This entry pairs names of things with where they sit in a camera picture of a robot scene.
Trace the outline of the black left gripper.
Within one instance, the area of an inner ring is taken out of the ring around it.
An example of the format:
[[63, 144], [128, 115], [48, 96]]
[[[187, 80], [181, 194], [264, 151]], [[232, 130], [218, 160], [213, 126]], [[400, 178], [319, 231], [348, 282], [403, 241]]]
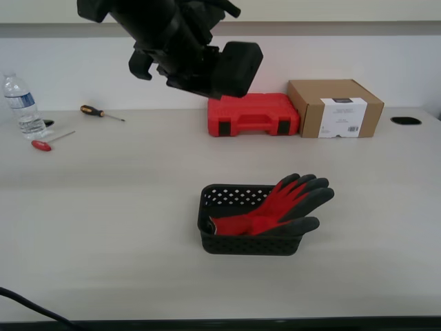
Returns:
[[134, 52], [128, 65], [136, 78], [150, 81], [149, 70], [155, 63], [169, 87], [209, 99], [223, 96], [223, 79], [214, 76], [222, 57], [219, 47], [199, 43], [186, 32], [168, 37], [148, 34], [133, 34], [132, 37], [135, 39]]

